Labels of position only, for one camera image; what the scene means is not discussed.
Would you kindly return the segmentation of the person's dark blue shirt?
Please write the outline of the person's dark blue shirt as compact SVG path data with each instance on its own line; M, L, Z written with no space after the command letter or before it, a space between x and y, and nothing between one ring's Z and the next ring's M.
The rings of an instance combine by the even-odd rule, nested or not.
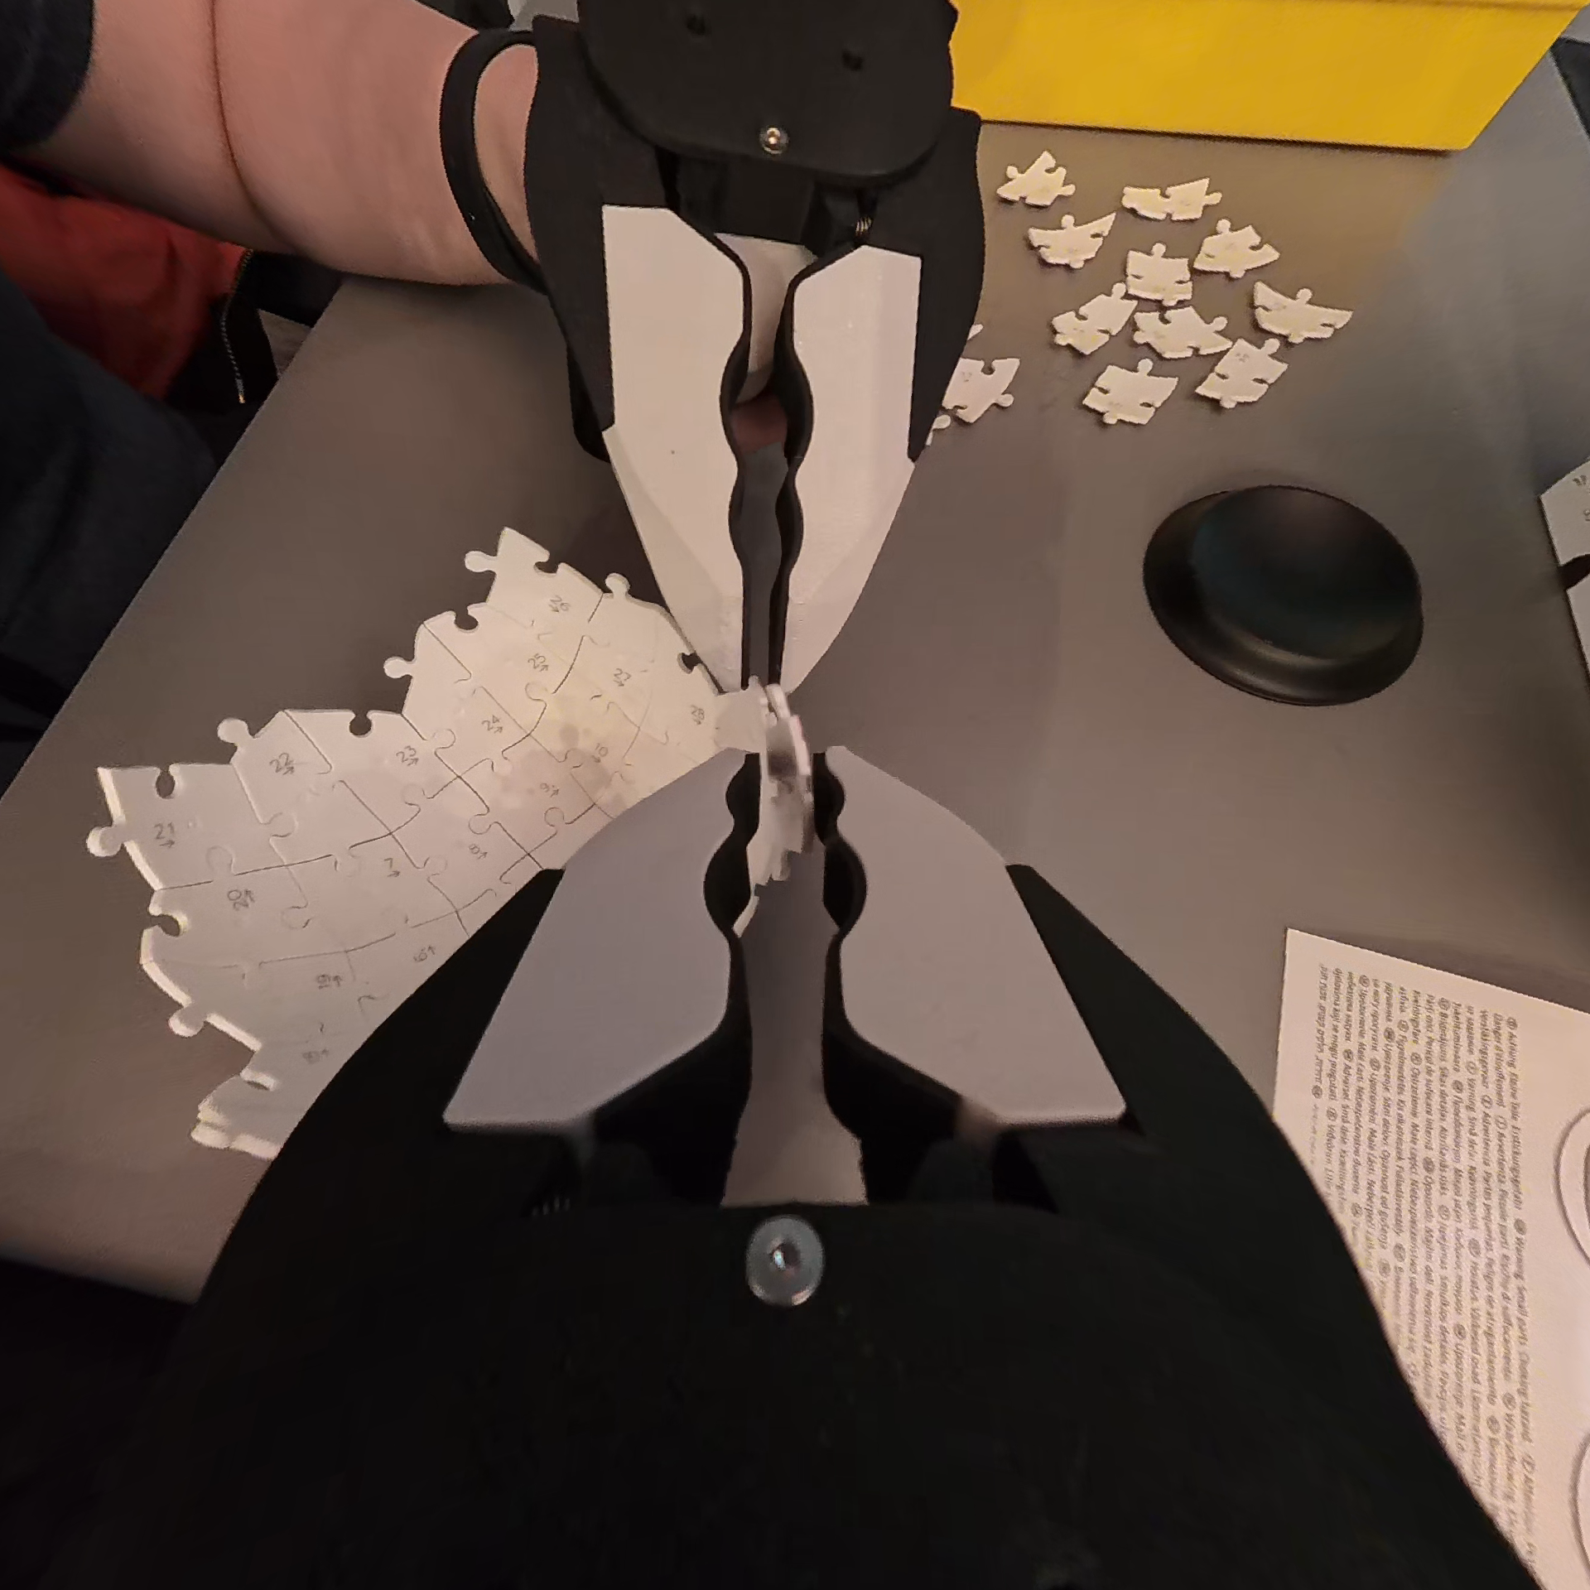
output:
M2 786L205 495L190 423L48 330L2 283Z

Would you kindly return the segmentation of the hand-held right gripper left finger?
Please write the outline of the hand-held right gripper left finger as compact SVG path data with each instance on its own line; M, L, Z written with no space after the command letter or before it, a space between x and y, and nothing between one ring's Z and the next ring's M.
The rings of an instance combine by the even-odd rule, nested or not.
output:
M638 1148L720 1201L750 1095L737 921L760 765L727 750L631 807L565 868L457 1087L449 1127Z

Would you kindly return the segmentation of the person's left forearm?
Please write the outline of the person's left forearm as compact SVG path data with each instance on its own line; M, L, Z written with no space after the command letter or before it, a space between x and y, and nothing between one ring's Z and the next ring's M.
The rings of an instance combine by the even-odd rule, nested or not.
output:
M86 86L21 158L228 243L275 245L233 161L211 2L95 4Z

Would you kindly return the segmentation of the black round ball stand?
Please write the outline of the black round ball stand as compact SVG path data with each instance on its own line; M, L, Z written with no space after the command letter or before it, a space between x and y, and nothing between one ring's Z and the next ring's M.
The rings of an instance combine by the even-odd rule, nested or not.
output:
M1267 485L1186 504L1150 540L1144 587L1187 659L1273 703L1365 701L1407 673L1424 640L1401 542L1322 491Z

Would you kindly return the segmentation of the half built puzzle ball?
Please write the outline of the half built puzzle ball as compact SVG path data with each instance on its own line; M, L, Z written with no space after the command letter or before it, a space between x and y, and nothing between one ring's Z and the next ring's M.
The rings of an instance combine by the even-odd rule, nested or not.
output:
M667 608L553 567L504 529L483 603L389 659L408 693L226 722L228 763L99 769L88 837L152 885L141 966L192 1038L247 1047L197 1106L201 1148L273 1161L373 1030L510 900L722 750L762 750L767 693L724 693Z

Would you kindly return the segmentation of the white instruction leaflet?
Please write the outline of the white instruction leaflet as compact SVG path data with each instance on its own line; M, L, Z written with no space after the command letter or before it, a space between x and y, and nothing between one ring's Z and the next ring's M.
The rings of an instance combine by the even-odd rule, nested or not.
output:
M1274 1114L1464 1481L1587 1587L1587 1013L1290 930Z

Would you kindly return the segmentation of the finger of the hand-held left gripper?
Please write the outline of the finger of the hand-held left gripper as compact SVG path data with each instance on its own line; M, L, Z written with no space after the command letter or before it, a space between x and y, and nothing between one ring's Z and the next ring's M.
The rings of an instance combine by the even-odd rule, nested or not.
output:
M604 432L652 572L718 684L744 674L744 578L729 521L741 459L750 279L722 239L663 207L606 205L612 425Z
M786 690L833 646L909 487L921 279L917 256L862 247L792 294L811 423L790 481L801 546L788 578Z

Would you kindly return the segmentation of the colourful puzzle box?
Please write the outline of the colourful puzzle box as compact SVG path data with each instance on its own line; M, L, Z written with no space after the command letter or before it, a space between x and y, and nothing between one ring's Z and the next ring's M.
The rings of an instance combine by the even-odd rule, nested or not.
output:
M1589 462L1568 472L1539 498L1558 578L1589 667Z

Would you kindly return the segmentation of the small curved puzzle piece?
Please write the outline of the small curved puzzle piece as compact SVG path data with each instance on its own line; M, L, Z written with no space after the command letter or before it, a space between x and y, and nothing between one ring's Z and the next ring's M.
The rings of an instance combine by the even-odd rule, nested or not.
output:
M733 928L743 936L762 888L782 883L790 860L815 845L813 758L782 686L758 680L720 699L714 741L720 750L754 752L762 760L760 824L746 845L750 902Z

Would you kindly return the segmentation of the pile of white puzzle pieces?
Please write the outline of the pile of white puzzle pieces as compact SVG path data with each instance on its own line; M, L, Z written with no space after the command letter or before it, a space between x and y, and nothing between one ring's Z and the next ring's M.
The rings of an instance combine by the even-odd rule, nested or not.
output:
M1123 364L1104 364L1080 406L1102 426L1148 426L1182 385L1180 366L1204 364L1193 394L1221 411L1256 406L1286 373L1282 351L1326 343L1352 320L1324 305L1309 286L1286 292L1267 281L1280 266L1254 226L1221 214L1225 199L1206 177L1178 186L1125 186L1102 216L1081 222L1070 211L1055 226L1027 230L1044 267L1081 273L1131 214L1153 226L1195 226L1214 216L1199 245L1155 241L1131 247L1104 292L1049 320L1049 341L1078 360L1114 345Z

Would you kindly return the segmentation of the person's left hand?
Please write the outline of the person's left hand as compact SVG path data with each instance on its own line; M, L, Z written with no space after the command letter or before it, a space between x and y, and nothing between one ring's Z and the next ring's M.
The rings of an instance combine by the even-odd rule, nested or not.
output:
M214 235L415 285L504 279L445 175L445 78L472 31L423 4L228 2L213 38L241 194Z

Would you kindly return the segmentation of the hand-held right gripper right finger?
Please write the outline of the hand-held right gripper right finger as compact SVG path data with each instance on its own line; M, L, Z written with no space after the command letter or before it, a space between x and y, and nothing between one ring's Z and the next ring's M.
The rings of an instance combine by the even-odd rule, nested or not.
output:
M826 1098L871 1201L938 1144L1127 1114L1009 869L962 818L847 748L822 756Z

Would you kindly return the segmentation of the yellow plastic bin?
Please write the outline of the yellow plastic bin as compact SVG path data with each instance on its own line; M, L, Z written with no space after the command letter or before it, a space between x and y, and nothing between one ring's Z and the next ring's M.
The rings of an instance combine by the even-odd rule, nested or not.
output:
M956 105L1011 126L1469 148L1581 2L962 2Z

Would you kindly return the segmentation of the black jacket with orange lining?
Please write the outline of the black jacket with orange lining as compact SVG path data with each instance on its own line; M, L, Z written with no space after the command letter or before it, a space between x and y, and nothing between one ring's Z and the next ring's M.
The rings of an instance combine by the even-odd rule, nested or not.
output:
M2 260L65 343L144 396L228 411L275 387L247 249L6 165Z

